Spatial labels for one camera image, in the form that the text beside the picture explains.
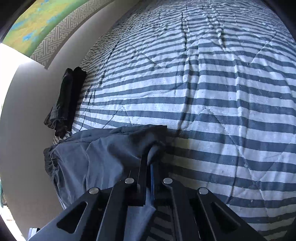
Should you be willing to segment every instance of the metal bolt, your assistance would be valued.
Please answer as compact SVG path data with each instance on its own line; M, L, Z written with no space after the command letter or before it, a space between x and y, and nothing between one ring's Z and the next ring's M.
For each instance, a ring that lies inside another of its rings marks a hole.
M99 192L99 189L98 188L91 188L90 190L89 190L89 193L90 194L97 194Z
M173 182L173 180L172 180L171 178L167 177L167 178L165 178L165 179L163 180L163 182L164 182L165 184L171 184L171 183Z
M209 190L207 188L200 188L198 192L202 195L206 195L209 193Z
M126 184L132 184L134 181L135 181L135 180L134 180L133 178L128 177L127 179L125 179L124 182L125 182Z

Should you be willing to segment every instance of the mattress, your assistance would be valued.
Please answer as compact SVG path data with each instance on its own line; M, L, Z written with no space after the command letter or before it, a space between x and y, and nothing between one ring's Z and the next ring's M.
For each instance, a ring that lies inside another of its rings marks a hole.
M170 177L280 240L296 214L295 47L259 1L141 1L85 56L72 132L167 125Z

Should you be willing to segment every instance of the patterned border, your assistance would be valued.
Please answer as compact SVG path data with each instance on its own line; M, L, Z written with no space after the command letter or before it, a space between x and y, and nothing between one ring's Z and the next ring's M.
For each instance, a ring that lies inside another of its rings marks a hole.
M92 15L111 3L113 0L89 0L65 17L43 39L31 55L31 59L45 66L47 69L70 36Z

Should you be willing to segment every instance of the colorful painting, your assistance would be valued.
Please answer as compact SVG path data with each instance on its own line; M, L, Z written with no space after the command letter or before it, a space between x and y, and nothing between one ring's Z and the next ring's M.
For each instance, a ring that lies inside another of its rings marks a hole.
M47 34L87 0L36 0L14 23L3 43L30 57Z

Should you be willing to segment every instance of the striped quilt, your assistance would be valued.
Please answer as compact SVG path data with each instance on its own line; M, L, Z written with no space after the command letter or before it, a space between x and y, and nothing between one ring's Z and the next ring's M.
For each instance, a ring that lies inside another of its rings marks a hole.
M81 67L73 133L167 125L173 179L207 187L267 240L285 235L296 215L296 44L263 3L141 1Z

